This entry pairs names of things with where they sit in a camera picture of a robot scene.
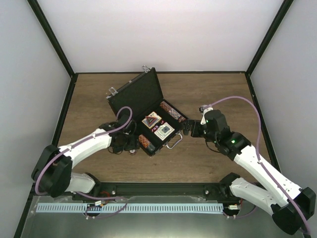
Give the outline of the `small orange chip stack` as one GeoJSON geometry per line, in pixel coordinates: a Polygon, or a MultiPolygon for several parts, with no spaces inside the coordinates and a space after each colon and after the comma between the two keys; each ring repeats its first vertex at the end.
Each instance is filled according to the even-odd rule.
{"type": "Polygon", "coordinates": [[[144,148],[148,148],[149,146],[151,146],[151,142],[150,140],[145,137],[143,134],[139,135],[139,143],[144,147],[144,148]]]}

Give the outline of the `white playing card deck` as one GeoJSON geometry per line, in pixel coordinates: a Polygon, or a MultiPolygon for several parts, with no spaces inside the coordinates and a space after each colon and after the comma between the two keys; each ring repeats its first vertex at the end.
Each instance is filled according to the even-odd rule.
{"type": "Polygon", "coordinates": [[[154,134],[161,140],[164,141],[169,135],[171,135],[175,129],[167,122],[159,126],[154,134]]]}

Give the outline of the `black poker set case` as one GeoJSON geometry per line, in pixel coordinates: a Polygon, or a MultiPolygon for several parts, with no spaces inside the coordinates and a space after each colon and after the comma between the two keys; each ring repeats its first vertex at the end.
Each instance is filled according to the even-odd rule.
{"type": "Polygon", "coordinates": [[[107,96],[107,100],[115,114],[124,106],[131,108],[132,120],[136,123],[136,131],[134,134],[137,142],[140,148],[152,157],[165,147],[165,142],[169,141],[175,134],[181,133],[182,124],[173,124],[161,116],[161,120],[164,120],[175,129],[171,135],[169,135],[164,141],[161,141],[154,132],[151,132],[151,129],[147,128],[142,123],[145,116],[149,115],[151,112],[156,112],[159,115],[157,110],[160,102],[168,102],[163,96],[156,69],[154,67],[148,68],[147,66],[143,66],[142,68],[144,70],[143,73],[139,74],[122,87],[118,89],[111,87],[109,89],[110,95],[107,96]],[[150,153],[139,143],[140,134],[143,134],[150,140],[151,144],[155,147],[154,152],[150,153]]]}

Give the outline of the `red black triangular card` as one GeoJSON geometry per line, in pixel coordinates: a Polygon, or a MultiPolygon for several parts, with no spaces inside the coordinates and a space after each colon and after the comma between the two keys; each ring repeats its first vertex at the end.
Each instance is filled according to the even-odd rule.
{"type": "Polygon", "coordinates": [[[148,126],[151,126],[156,120],[157,120],[157,118],[156,118],[156,117],[153,117],[153,116],[146,116],[146,117],[145,117],[145,123],[146,123],[148,126]]]}

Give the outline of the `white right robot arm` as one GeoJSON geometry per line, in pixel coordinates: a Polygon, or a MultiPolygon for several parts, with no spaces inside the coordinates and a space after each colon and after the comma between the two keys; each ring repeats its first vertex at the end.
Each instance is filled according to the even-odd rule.
{"type": "Polygon", "coordinates": [[[231,131],[220,110],[201,107],[200,111],[201,120],[183,121],[184,132],[212,142],[219,153],[243,167],[261,184],[258,187],[230,173],[221,181],[221,196],[227,200],[236,196],[251,202],[271,215],[275,224],[289,235],[308,232],[307,220],[315,213],[316,193],[286,178],[245,136],[231,131]]]}

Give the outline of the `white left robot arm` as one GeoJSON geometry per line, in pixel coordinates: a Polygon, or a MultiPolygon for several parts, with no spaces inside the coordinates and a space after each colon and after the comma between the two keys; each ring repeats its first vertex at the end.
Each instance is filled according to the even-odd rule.
{"type": "Polygon", "coordinates": [[[101,182],[90,173],[73,172],[75,166],[98,151],[107,149],[112,154],[138,149],[134,137],[137,124],[128,116],[104,123],[91,134],[68,145],[48,145],[42,151],[32,172],[37,195],[58,197],[65,192],[78,193],[90,200],[101,194],[101,182]]]}

